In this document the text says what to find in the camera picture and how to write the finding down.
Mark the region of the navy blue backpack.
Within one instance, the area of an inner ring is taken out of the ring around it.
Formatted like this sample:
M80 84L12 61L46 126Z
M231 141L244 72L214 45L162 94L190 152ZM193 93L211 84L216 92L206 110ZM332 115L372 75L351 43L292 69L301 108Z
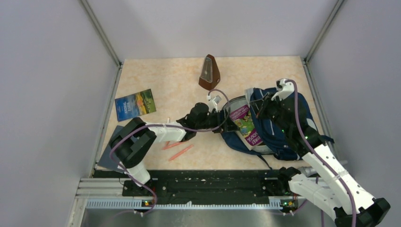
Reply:
M240 107L246 105L248 106L248 101L256 101L263 98L265 95L273 95L277 92L274 87L261 89L261 88L250 88L245 91L249 97L239 96L229 100L231 111L235 111ZM223 132L221 136L224 142L233 150L249 154L249 155L273 155L276 159L282 161L299 161L302 158L294 152L285 141L284 132L275 125L269 119L257 120L255 129L258 135L261 137L262 144L255 148L248 149L246 145L242 142L241 138L237 135L236 131Z

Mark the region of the purple green picture book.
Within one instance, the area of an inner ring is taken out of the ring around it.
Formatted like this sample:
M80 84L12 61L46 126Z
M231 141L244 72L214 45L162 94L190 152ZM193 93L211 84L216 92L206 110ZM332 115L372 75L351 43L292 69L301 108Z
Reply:
M243 105L230 113L230 119L238 127L236 134L245 146L252 150L262 143L262 139L255 129L251 111L248 105Z

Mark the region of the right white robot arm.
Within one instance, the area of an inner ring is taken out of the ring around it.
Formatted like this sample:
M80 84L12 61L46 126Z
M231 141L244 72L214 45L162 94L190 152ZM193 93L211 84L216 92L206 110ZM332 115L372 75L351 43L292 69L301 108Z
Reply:
M333 155L312 118L302 95L276 97L268 92L251 96L255 127L265 144L279 151L278 143L307 162L324 181L325 186L308 180L294 167L279 170L277 188L281 194L292 192L303 196L329 215L338 227L375 227L390 210L385 198L367 192Z

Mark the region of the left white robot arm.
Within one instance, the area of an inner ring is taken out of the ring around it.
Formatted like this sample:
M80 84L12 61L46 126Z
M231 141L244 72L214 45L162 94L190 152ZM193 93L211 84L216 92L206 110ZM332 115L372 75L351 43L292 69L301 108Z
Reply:
M146 123L141 118L131 119L109 140L111 154L118 158L118 165L133 178L134 190L139 195L150 193L150 174L143 163L154 143L185 142L198 132L231 132L238 126L230 119L230 108L210 110L205 103L196 103L185 117L168 123Z

